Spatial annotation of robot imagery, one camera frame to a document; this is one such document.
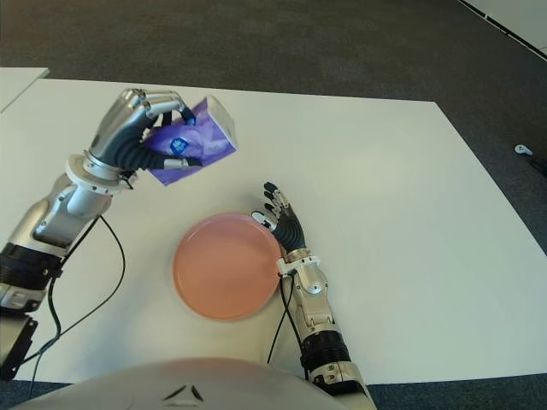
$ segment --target robotic forearm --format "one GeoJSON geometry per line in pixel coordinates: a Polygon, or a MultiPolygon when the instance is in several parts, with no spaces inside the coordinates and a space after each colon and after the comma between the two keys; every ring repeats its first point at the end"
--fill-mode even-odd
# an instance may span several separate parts
{"type": "Polygon", "coordinates": [[[352,409],[375,409],[372,397],[356,364],[351,361],[342,332],[336,324],[326,293],[328,282],[319,268],[321,261],[306,247],[303,229],[291,204],[272,183],[264,185],[272,204],[266,209],[277,222],[260,212],[253,218],[266,226],[285,250],[278,261],[283,278],[294,276],[297,330],[302,340],[300,362],[317,387],[352,409]]]}
{"type": "Polygon", "coordinates": [[[63,259],[85,226],[105,213],[114,194],[130,187],[139,169],[199,167],[194,158],[157,154],[143,132],[178,111],[194,114],[175,91],[124,90],[97,129],[89,151],[71,155],[51,193],[32,205],[0,254],[0,378],[10,380],[28,351],[45,288],[61,274],[63,259]]]}

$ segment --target dark carpet floor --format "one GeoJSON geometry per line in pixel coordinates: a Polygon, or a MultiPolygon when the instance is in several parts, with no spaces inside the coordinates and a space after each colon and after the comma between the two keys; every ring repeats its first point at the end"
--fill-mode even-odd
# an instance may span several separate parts
{"type": "MultiPolygon", "coordinates": [[[[0,65],[55,79],[435,101],[547,251],[547,179],[513,152],[547,157],[547,62],[456,0],[2,0],[1,12],[0,65]]],[[[0,385],[3,406],[23,387],[0,385]]],[[[545,375],[371,392],[380,410],[547,408],[545,375]]]]}

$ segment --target black cable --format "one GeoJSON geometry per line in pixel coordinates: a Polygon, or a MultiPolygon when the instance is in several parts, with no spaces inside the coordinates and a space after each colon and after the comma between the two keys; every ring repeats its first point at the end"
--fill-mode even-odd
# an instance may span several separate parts
{"type": "MultiPolygon", "coordinates": [[[[295,273],[293,273],[291,275],[291,291],[294,288],[294,275],[295,275],[295,273]]],[[[300,335],[298,335],[297,326],[295,325],[294,320],[292,319],[291,311],[289,310],[289,304],[288,304],[288,302],[285,298],[285,291],[283,290],[283,286],[281,286],[280,290],[281,290],[281,300],[283,301],[283,306],[285,306],[287,316],[289,317],[289,320],[291,322],[292,331],[294,331],[294,336],[297,339],[298,347],[300,348],[300,354],[302,354],[303,353],[302,340],[300,340],[300,335]]],[[[304,378],[306,380],[308,380],[308,378],[309,378],[308,369],[306,369],[305,367],[304,367],[304,378]]]]}
{"type": "Polygon", "coordinates": [[[53,317],[53,321],[55,322],[56,334],[44,346],[42,346],[38,352],[34,354],[38,356],[38,360],[36,360],[36,364],[34,365],[34,372],[32,373],[31,383],[28,386],[28,394],[26,396],[27,400],[29,400],[32,396],[32,388],[34,387],[34,380],[36,379],[36,372],[38,371],[38,363],[40,362],[40,360],[42,360],[42,354],[44,354],[47,349],[53,346],[55,342],[59,339],[59,337],[61,337],[61,321],[59,320],[59,316],[57,316],[57,311],[55,310],[55,305],[53,304],[53,289],[55,288],[56,281],[57,278],[53,278],[50,283],[50,288],[48,289],[48,306],[50,307],[51,316],[53,317]]]}
{"type": "Polygon", "coordinates": [[[28,393],[26,394],[26,399],[27,400],[31,400],[32,389],[34,388],[34,380],[36,379],[36,372],[38,371],[38,365],[40,364],[40,361],[42,360],[42,356],[44,355],[44,353],[45,353],[45,351],[39,352],[38,360],[36,360],[36,363],[34,364],[34,371],[32,372],[32,380],[31,380],[31,383],[28,386],[28,393]]]}
{"type": "MultiPolygon", "coordinates": [[[[283,289],[283,278],[279,279],[279,288],[283,289]]],[[[294,291],[294,278],[292,281],[291,293],[289,295],[289,301],[287,302],[287,306],[291,304],[292,291],[294,291]]],[[[281,329],[281,325],[283,325],[283,320],[285,319],[285,316],[287,315],[287,306],[285,306],[285,310],[283,311],[283,314],[281,315],[281,320],[279,321],[279,324],[277,325],[277,330],[275,331],[275,336],[273,337],[272,346],[270,346],[270,353],[268,353],[268,360],[266,361],[268,364],[270,364],[270,360],[272,359],[272,353],[274,352],[274,346],[275,346],[275,342],[277,341],[277,336],[279,335],[279,330],[281,329]]]]}
{"type": "Polygon", "coordinates": [[[95,224],[97,223],[97,221],[99,220],[99,218],[95,218],[91,223],[90,225],[87,227],[87,229],[85,230],[84,234],[79,237],[78,241],[76,241],[76,243],[74,244],[74,246],[68,251],[67,253],[67,256],[64,257],[64,259],[62,260],[61,262],[61,267],[64,267],[65,263],[67,263],[68,261],[68,258],[70,258],[70,256],[72,256],[72,254],[74,253],[74,251],[79,247],[79,245],[84,241],[85,237],[87,237],[87,234],[89,232],[91,232],[91,229],[93,229],[93,226],[95,226],[95,224]]]}
{"type": "Polygon", "coordinates": [[[110,233],[114,237],[114,240],[116,241],[116,243],[118,244],[118,248],[120,249],[120,255],[121,255],[121,275],[120,275],[120,279],[118,279],[118,283],[116,284],[116,286],[114,287],[112,292],[110,292],[110,295],[108,295],[101,303],[99,303],[96,307],[94,307],[92,310],[90,310],[88,313],[86,313],[80,319],[78,319],[74,323],[72,323],[66,330],[64,330],[61,333],[61,336],[64,335],[65,333],[67,333],[68,331],[70,331],[71,329],[73,329],[81,321],[89,318],[97,310],[102,308],[103,305],[106,304],[106,302],[108,302],[112,298],[112,296],[115,295],[115,293],[118,291],[118,289],[121,286],[121,282],[123,282],[123,278],[126,276],[126,253],[124,252],[123,247],[121,246],[120,239],[115,234],[114,229],[112,229],[112,226],[110,226],[110,224],[106,221],[106,219],[103,216],[99,216],[99,218],[106,225],[106,227],[109,228],[110,233]]]}
{"type": "Polygon", "coordinates": [[[68,331],[72,330],[76,325],[78,325],[79,323],[81,323],[83,320],[89,318],[92,314],[94,314],[98,309],[100,309],[106,302],[108,302],[112,296],[114,296],[114,294],[118,291],[118,289],[120,288],[121,286],[121,282],[123,281],[123,278],[125,277],[126,275],[126,254],[123,250],[123,247],[121,246],[121,242],[120,242],[120,239],[118,238],[118,236],[115,234],[114,230],[112,229],[112,226],[110,226],[110,224],[106,221],[106,219],[103,217],[103,216],[99,216],[97,219],[93,220],[93,223],[90,225],[90,227],[87,229],[87,231],[85,231],[84,235],[82,235],[82,237],[80,238],[80,240],[73,246],[73,248],[71,249],[71,251],[67,254],[67,257],[63,260],[62,262],[62,265],[66,262],[67,258],[73,253],[73,249],[75,249],[75,247],[77,247],[84,239],[84,237],[89,233],[89,231],[91,230],[91,228],[95,225],[95,223],[97,223],[97,220],[100,219],[105,225],[106,227],[109,229],[110,233],[112,234],[112,236],[114,237],[114,240],[116,241],[116,243],[118,244],[118,248],[120,249],[120,253],[121,253],[121,262],[122,262],[122,267],[121,267],[121,275],[120,275],[120,279],[118,280],[118,283],[116,284],[116,286],[114,287],[114,290],[112,290],[112,292],[110,292],[110,294],[101,302],[99,303],[96,307],[94,307],[92,310],[90,310],[88,313],[86,313],[84,316],[82,316],[80,319],[76,320],[74,323],[72,323],[66,330],[64,331],[61,331],[61,322],[58,320],[59,318],[57,317],[56,315],[56,310],[55,310],[55,306],[53,305],[53,287],[54,287],[54,284],[55,284],[55,281],[56,281],[56,278],[53,278],[51,280],[51,284],[50,284],[50,289],[48,291],[48,302],[50,302],[50,311],[51,311],[51,314],[52,315],[55,315],[56,317],[56,325],[58,323],[58,327],[57,327],[57,334],[58,336],[56,335],[56,337],[52,338],[51,340],[49,340],[44,346],[42,346],[42,348],[40,348],[40,350],[38,352],[36,352],[35,354],[27,357],[23,363],[26,363],[28,362],[29,360],[33,359],[34,357],[38,357],[38,359],[36,360],[36,364],[34,365],[34,372],[32,373],[32,380],[31,380],[31,384],[29,386],[29,390],[28,390],[28,396],[27,396],[27,399],[29,400],[31,397],[32,397],[32,387],[34,385],[34,380],[36,379],[36,372],[38,370],[38,364],[40,362],[40,360],[42,359],[42,355],[47,351],[47,349],[49,349],[51,346],[53,346],[57,340],[59,340],[59,338],[61,338],[62,335],[64,335],[65,333],[67,333],[68,331]]]}
{"type": "MultiPolygon", "coordinates": [[[[65,263],[67,263],[68,259],[70,258],[70,256],[72,256],[74,251],[84,241],[85,237],[87,237],[89,232],[91,232],[91,229],[93,229],[93,226],[95,226],[95,224],[97,223],[98,220],[99,220],[99,218],[95,218],[90,223],[90,225],[87,227],[85,232],[79,237],[78,241],[76,241],[74,246],[68,251],[67,255],[63,258],[61,264],[59,265],[60,270],[65,265],[65,263]]],[[[48,340],[46,343],[44,343],[44,345],[41,348],[39,348],[37,352],[35,352],[34,354],[31,354],[30,356],[26,357],[22,361],[22,363],[21,363],[22,365],[27,363],[29,360],[32,360],[35,357],[37,357],[37,356],[41,355],[42,353],[44,353],[47,349],[49,349],[51,346],[53,346],[55,344],[55,342],[59,339],[59,337],[61,337],[61,321],[59,320],[59,316],[57,316],[57,311],[55,310],[55,305],[53,304],[53,288],[55,286],[55,281],[56,281],[56,278],[53,278],[51,280],[50,288],[48,289],[48,306],[50,308],[51,317],[53,318],[53,321],[55,322],[56,334],[50,340],[48,340]]]]}

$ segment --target purple box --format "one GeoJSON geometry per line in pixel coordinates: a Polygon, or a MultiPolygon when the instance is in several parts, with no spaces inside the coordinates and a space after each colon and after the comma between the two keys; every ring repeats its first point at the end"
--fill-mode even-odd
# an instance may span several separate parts
{"type": "MultiPolygon", "coordinates": [[[[197,158],[203,167],[238,149],[233,119],[216,98],[206,96],[192,112],[196,116],[196,125],[187,126],[180,120],[170,126],[152,128],[144,144],[162,154],[197,158]]],[[[150,172],[162,184],[169,185],[200,169],[154,169],[150,172]]]]}

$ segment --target pink bowl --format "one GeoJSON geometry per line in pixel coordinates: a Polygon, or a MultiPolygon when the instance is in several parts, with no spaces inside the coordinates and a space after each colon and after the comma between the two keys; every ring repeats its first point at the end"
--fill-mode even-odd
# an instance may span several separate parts
{"type": "Polygon", "coordinates": [[[218,214],[192,227],[173,263],[180,297],[196,313],[217,320],[258,311],[277,288],[274,236],[250,216],[218,214]]]}

